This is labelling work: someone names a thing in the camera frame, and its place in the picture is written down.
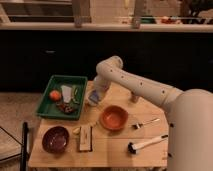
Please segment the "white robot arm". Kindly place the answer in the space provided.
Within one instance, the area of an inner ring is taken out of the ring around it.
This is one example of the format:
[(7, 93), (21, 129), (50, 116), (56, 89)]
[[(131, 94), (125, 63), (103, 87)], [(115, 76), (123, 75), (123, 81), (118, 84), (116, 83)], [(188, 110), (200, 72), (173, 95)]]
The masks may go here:
[(213, 93), (182, 91), (123, 70), (112, 56), (96, 65), (94, 88), (101, 101), (112, 82), (165, 112), (169, 125), (167, 171), (213, 171)]

